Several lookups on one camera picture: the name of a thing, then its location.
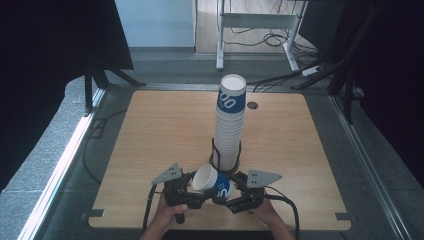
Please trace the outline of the aluminium floor rail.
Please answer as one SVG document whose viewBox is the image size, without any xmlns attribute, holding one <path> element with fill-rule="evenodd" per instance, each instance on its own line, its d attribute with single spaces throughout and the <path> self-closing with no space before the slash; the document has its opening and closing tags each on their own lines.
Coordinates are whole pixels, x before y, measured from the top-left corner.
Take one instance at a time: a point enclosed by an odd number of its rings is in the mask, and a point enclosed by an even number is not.
<svg viewBox="0 0 424 240">
<path fill-rule="evenodd" d="M 25 161 L 21 171 L 25 185 L 20 189 L 37 200 L 29 203 L 30 212 L 16 240 L 34 240 L 43 224 L 92 122 L 85 103 L 85 91 L 66 90 L 59 110 Z"/>
<path fill-rule="evenodd" d="M 397 240 L 412 240 L 405 222 L 393 202 L 385 184 L 377 173 L 368 152 L 359 138 L 354 126 L 345 118 L 341 101 L 337 96 L 330 95 L 329 100 L 339 118 L 339 121 L 357 155 L 369 184 L 382 208 L 382 211 Z"/>
</svg>

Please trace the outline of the person's left hand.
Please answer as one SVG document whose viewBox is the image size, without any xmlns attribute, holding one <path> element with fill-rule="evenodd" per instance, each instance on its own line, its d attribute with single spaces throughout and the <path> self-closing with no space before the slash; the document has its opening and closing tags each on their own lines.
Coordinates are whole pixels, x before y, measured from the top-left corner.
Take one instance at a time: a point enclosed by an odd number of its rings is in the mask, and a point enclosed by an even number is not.
<svg viewBox="0 0 424 240">
<path fill-rule="evenodd" d="M 155 216 L 149 225 L 149 230 L 156 238 L 162 238 L 176 222 L 176 215 L 184 214 L 187 210 L 188 206 L 186 204 L 168 206 L 164 196 L 161 196 Z"/>
</svg>

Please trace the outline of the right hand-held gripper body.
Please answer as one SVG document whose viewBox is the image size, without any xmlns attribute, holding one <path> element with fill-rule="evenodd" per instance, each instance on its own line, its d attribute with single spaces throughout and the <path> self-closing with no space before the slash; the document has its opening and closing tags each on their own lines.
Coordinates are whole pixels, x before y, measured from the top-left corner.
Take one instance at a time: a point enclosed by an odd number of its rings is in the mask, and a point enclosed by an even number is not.
<svg viewBox="0 0 424 240">
<path fill-rule="evenodd" d="M 233 214 L 248 211 L 261 205 L 265 198 L 265 187 L 282 178 L 281 174 L 252 169 L 245 174 L 248 176 L 247 187 L 237 187 L 241 195 L 238 198 L 231 199 L 231 203 L 227 206 Z"/>
</svg>

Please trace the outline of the white power strip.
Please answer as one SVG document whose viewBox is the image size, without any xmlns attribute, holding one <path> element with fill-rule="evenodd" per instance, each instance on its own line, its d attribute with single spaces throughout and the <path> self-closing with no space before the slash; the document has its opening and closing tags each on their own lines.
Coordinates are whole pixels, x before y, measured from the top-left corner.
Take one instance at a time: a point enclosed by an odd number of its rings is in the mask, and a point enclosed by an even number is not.
<svg viewBox="0 0 424 240">
<path fill-rule="evenodd" d="M 323 69 L 320 66 L 314 66 L 308 69 L 305 69 L 302 71 L 302 76 L 307 77 L 313 74 L 316 74 L 320 71 L 322 71 Z"/>
</svg>

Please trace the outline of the person's right hand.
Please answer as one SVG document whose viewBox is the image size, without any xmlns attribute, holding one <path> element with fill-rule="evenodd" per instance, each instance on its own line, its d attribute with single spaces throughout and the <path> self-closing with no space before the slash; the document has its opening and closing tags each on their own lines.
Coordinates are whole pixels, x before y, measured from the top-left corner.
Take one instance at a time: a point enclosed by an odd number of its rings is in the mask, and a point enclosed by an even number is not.
<svg viewBox="0 0 424 240">
<path fill-rule="evenodd" d="M 258 207 L 249 210 L 250 214 L 255 215 L 270 230 L 278 230 L 284 226 L 284 222 L 274 209 L 269 199 L 264 199 Z"/>
</svg>

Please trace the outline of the black wire cup holder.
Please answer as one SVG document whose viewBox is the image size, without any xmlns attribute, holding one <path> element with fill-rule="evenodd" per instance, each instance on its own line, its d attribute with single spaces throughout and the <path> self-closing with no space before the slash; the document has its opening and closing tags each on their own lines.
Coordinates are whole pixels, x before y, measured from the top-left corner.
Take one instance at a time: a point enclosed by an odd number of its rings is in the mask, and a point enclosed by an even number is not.
<svg viewBox="0 0 424 240">
<path fill-rule="evenodd" d="M 215 145 L 215 139 L 211 139 L 211 154 L 209 156 L 209 163 L 212 167 L 217 170 L 219 173 L 224 174 L 226 176 L 234 175 L 239 168 L 240 165 L 240 156 L 242 152 L 242 143 L 239 143 L 237 146 L 236 155 L 233 157 L 233 161 L 231 162 L 231 168 L 225 168 L 223 166 L 224 163 L 228 164 L 228 161 L 225 161 L 222 157 L 220 150 Z"/>
</svg>

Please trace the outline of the blue and white paper cup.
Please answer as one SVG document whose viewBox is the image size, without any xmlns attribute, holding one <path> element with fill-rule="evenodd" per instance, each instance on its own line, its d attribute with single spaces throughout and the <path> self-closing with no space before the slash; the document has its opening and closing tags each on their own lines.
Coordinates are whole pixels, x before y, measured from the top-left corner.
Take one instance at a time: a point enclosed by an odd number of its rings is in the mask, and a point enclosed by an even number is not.
<svg viewBox="0 0 424 240">
<path fill-rule="evenodd" d="M 229 178 L 218 172 L 212 165 L 205 164 L 195 173 L 192 188 L 195 191 L 205 192 L 216 187 L 218 197 L 229 199 L 234 192 L 234 187 Z"/>
</svg>

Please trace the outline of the white metal desk frame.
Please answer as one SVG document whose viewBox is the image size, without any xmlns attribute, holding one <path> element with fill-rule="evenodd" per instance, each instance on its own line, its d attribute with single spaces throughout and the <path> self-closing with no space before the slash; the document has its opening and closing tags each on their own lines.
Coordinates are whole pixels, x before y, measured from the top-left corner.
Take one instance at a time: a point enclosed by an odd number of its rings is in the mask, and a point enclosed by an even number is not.
<svg viewBox="0 0 424 240">
<path fill-rule="evenodd" d="M 254 14 L 225 12 L 225 0 L 218 0 L 218 43 L 216 50 L 216 69 L 224 68 L 224 29 L 225 28 L 255 28 L 255 29 L 284 29 L 289 31 L 288 40 L 283 43 L 283 49 L 293 72 L 299 67 L 295 60 L 292 48 L 298 33 L 306 1 L 300 2 L 300 9 L 296 14 Z"/>
</svg>

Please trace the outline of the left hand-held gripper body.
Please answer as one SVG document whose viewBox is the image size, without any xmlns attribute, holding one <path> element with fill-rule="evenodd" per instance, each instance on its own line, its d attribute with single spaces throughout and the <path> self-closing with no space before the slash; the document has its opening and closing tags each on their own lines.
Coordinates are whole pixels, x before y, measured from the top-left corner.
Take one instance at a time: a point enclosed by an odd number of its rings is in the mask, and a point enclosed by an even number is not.
<svg viewBox="0 0 424 240">
<path fill-rule="evenodd" d="M 189 209 L 200 209 L 202 194 L 188 191 L 187 177 L 178 164 L 173 164 L 152 181 L 152 187 L 164 184 L 161 196 L 164 196 L 168 206 L 186 204 Z"/>
</svg>

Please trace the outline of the stack of ribbed paper cups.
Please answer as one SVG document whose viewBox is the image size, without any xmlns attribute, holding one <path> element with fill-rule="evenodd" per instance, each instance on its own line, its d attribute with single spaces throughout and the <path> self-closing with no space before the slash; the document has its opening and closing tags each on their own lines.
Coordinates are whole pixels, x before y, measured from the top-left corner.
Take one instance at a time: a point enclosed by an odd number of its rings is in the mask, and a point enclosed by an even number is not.
<svg viewBox="0 0 424 240">
<path fill-rule="evenodd" d="M 221 79 L 216 103 L 215 145 L 231 168 L 237 146 L 241 141 L 246 108 L 246 81 L 236 74 Z"/>
</svg>

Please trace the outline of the black tripod stand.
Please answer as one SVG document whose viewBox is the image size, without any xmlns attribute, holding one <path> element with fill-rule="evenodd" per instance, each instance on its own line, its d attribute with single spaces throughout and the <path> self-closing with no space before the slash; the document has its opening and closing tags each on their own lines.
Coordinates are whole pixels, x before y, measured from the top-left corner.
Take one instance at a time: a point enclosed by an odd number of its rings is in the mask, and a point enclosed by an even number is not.
<svg viewBox="0 0 424 240">
<path fill-rule="evenodd" d="M 100 89 L 106 89 L 109 85 L 109 80 L 106 77 L 105 71 L 111 71 L 113 74 L 126 81 L 133 86 L 146 86 L 146 83 L 140 82 L 121 69 L 107 63 L 103 60 L 95 60 L 89 57 L 87 60 L 85 75 L 84 75 L 84 92 L 85 92 L 85 115 L 88 116 L 93 112 L 93 82 Z"/>
</svg>

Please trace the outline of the black curtain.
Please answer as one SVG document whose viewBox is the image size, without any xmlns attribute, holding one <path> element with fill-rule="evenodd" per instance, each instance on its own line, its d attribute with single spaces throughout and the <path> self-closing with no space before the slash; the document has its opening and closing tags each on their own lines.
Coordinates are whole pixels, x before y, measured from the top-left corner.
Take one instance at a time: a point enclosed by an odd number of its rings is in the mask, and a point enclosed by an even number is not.
<svg viewBox="0 0 424 240">
<path fill-rule="evenodd" d="M 376 14 L 352 59 L 361 107 L 424 187 L 424 0 L 345 0 L 339 30 Z"/>
<path fill-rule="evenodd" d="M 133 67 L 115 0 L 0 0 L 0 191 L 91 63 Z"/>
</svg>

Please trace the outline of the black metal stand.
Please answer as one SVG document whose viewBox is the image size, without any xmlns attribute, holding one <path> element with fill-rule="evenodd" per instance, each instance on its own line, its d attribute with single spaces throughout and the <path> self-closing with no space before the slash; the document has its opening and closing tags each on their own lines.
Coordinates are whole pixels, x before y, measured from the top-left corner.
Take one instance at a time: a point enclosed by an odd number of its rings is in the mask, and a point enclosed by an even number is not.
<svg viewBox="0 0 424 240">
<path fill-rule="evenodd" d="M 364 41 L 384 2 L 385 0 L 363 0 L 358 6 L 356 18 L 347 27 L 341 40 L 318 59 L 318 61 L 324 61 L 325 59 L 336 58 L 336 62 L 306 82 L 292 86 L 294 90 L 304 90 L 322 79 L 333 75 L 334 78 L 329 83 L 327 92 L 329 95 L 337 95 L 341 90 L 344 90 L 343 116 L 349 124 L 352 123 L 351 105 L 354 86 L 352 66 L 358 56 L 359 47 Z"/>
</svg>

